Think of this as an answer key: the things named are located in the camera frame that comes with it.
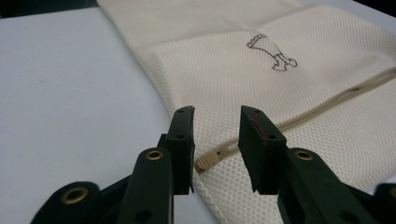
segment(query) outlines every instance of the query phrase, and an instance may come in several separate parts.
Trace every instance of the drawing on bag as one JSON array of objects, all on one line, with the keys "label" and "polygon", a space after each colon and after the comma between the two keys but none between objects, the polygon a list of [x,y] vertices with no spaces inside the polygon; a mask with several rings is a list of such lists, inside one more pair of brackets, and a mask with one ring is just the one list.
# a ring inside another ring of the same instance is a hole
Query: drawing on bag
[{"label": "drawing on bag", "polygon": [[251,39],[250,42],[247,43],[247,46],[251,49],[262,50],[270,55],[273,59],[275,59],[272,69],[276,71],[288,70],[288,68],[286,67],[288,64],[292,67],[297,66],[297,62],[292,58],[285,57],[285,55],[283,55],[277,45],[272,42],[266,35],[261,34],[254,36],[253,39]]}]

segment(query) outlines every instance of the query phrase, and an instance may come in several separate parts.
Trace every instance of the mesh bag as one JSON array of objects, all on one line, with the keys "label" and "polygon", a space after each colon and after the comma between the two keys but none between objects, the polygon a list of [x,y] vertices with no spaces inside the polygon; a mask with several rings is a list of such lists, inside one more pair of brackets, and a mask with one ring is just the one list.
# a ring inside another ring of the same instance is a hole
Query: mesh bag
[{"label": "mesh bag", "polygon": [[357,188],[396,171],[394,35],[295,0],[98,3],[169,114],[196,107],[194,184],[219,222],[280,222],[276,198],[251,192],[232,153],[241,105],[262,110],[289,147],[316,151]]}]

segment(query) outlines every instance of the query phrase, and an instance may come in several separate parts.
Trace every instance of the zipper pull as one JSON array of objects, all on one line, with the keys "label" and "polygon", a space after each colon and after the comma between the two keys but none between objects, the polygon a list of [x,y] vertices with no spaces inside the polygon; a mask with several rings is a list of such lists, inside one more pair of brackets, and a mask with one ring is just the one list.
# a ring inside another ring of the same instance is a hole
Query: zipper pull
[{"label": "zipper pull", "polygon": [[195,171],[198,174],[201,174],[219,161],[222,161],[225,157],[231,156],[238,152],[239,147],[237,144],[238,143],[236,142],[227,147],[216,148],[206,152],[204,156],[198,158],[198,160],[194,163]]}]

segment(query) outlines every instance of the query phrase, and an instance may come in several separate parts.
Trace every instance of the white surface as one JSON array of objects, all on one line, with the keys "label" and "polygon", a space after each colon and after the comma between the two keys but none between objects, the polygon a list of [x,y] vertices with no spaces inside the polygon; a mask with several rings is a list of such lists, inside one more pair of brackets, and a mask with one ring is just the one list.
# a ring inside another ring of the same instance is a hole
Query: white surface
[{"label": "white surface", "polygon": [[[326,2],[396,34],[395,18]],[[99,8],[0,20],[0,39],[0,223],[29,223],[68,183],[129,175],[167,132],[161,99]],[[216,223],[197,194],[175,203],[175,223]]]}]

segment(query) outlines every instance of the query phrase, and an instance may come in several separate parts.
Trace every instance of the zipper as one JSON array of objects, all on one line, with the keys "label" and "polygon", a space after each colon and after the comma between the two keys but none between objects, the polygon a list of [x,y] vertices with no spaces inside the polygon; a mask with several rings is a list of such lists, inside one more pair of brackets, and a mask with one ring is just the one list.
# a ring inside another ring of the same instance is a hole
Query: zipper
[{"label": "zipper", "polygon": [[[301,125],[314,117],[322,114],[323,112],[335,107],[336,105],[339,105],[345,101],[348,101],[358,95],[364,94],[368,91],[371,91],[391,80],[396,78],[396,69],[389,69],[388,71],[372,77],[364,82],[362,82],[359,85],[356,85],[352,88],[349,88],[345,91],[342,91],[334,97],[330,98],[329,100],[323,102],[320,105],[317,105],[316,107],[306,111],[305,113],[290,119],[286,120],[284,122],[281,122],[279,124],[276,124],[276,127],[283,133],[286,132],[298,125]],[[203,173],[210,167],[214,166],[218,162],[236,154],[239,152],[239,147],[238,147],[238,139],[234,138],[231,141],[228,141],[227,143],[223,144],[220,147],[213,148],[212,150],[209,150],[204,154],[202,157],[198,158],[198,160],[194,163],[194,168],[195,171],[198,174]]]}]

